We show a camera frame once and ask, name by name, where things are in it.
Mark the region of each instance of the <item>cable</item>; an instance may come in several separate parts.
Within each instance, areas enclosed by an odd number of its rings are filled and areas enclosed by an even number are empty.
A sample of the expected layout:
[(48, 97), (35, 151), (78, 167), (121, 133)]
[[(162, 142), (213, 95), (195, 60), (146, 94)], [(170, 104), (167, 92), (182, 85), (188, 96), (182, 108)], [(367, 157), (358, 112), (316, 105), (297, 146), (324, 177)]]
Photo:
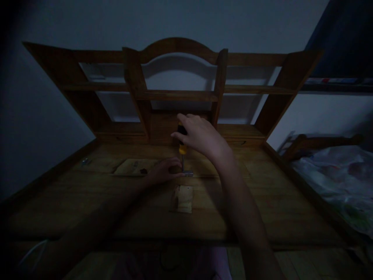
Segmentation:
[(46, 245), (47, 245), (47, 242), (48, 242), (48, 239), (45, 239), (45, 240), (39, 242), (38, 244), (36, 244), (34, 247), (32, 247), (32, 248), (27, 252), (27, 254), (26, 254), (26, 255), (25, 255), (25, 256), (20, 260), (20, 262), (18, 263), (17, 267), (19, 267), (19, 266), (20, 266), (20, 265), (25, 261), (25, 259), (27, 259), (27, 257), (28, 257), (29, 255), (31, 255), (31, 253), (32, 253), (33, 251), (35, 251), (36, 248), (38, 248), (40, 245), (43, 245), (43, 248), (40, 250), (39, 255), (38, 255), (38, 257), (37, 257), (37, 259), (36, 259), (36, 261), (35, 261), (35, 264), (34, 264), (34, 266), (33, 266), (32, 269), (31, 269), (31, 272), (30, 272), (30, 273), (33, 273), (34, 270), (35, 270), (35, 268), (36, 268), (36, 266), (38, 265), (40, 259), (42, 258), (42, 255), (43, 255), (43, 253), (44, 253), (44, 250), (45, 250), (45, 247), (46, 247)]

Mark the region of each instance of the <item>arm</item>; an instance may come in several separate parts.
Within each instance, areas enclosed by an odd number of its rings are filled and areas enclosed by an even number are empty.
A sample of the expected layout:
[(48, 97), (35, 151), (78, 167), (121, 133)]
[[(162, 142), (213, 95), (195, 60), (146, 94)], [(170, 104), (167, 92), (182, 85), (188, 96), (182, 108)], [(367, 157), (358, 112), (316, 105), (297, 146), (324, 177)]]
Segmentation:
[(246, 276), (250, 279), (285, 279), (231, 148), (207, 120), (191, 114), (178, 114), (178, 118), (188, 135), (175, 132), (171, 136), (205, 155), (219, 173), (228, 215), (241, 246)]
[(47, 243), (42, 258), (32, 274), (34, 279), (62, 279), (87, 253), (93, 250), (123, 217), (128, 206), (147, 188), (183, 173), (170, 174), (171, 166), (181, 168), (180, 159), (165, 159), (149, 174), (140, 179), (135, 187), (123, 188), (123, 192), (104, 202), (97, 210), (56, 242)]

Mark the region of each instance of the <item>hand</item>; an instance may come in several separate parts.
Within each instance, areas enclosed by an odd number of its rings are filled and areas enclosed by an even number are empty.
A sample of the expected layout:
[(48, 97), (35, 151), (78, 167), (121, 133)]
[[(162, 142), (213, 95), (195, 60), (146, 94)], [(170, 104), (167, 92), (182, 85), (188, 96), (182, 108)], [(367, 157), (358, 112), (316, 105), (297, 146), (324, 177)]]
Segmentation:
[(178, 166), (181, 168), (181, 161), (177, 157), (168, 158), (160, 161), (155, 165), (149, 174), (144, 178), (148, 186), (157, 185), (170, 181), (171, 179), (184, 177), (185, 174), (180, 172), (176, 174), (171, 174), (169, 168), (172, 166)]
[(227, 142), (209, 121), (192, 114), (186, 116), (178, 114), (178, 119), (185, 127), (188, 135), (174, 132), (171, 136), (205, 155), (212, 163), (222, 160), (232, 153)]

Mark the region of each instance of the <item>right hand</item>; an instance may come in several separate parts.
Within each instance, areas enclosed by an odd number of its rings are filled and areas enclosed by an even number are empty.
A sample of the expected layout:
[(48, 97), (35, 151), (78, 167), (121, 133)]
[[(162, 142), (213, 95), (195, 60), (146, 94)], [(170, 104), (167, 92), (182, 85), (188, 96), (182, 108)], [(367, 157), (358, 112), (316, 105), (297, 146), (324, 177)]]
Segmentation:
[(222, 159), (232, 153), (227, 142), (209, 121), (192, 114), (186, 116), (178, 114), (178, 119), (185, 127), (188, 135), (174, 132), (171, 136), (205, 155), (210, 161)]

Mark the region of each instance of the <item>wooden shelf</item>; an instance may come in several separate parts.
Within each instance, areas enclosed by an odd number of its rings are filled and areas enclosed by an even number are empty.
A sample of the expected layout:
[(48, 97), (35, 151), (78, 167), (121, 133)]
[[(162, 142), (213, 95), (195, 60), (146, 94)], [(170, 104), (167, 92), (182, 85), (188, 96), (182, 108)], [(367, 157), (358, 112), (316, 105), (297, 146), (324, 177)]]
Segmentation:
[(140, 122), (111, 122), (94, 133), (98, 135), (145, 135)]
[(136, 100), (179, 100), (179, 101), (205, 101), (218, 102), (213, 91), (171, 91), (147, 90), (136, 95)]
[(279, 94), (279, 95), (293, 95), (297, 91), (274, 86), (242, 86), (226, 84), (224, 93), (251, 93), (251, 94)]
[(62, 85), (66, 91), (128, 91), (125, 83), (85, 82), (79, 84)]
[(218, 124), (217, 131), (224, 138), (264, 139), (265, 136), (251, 124)]

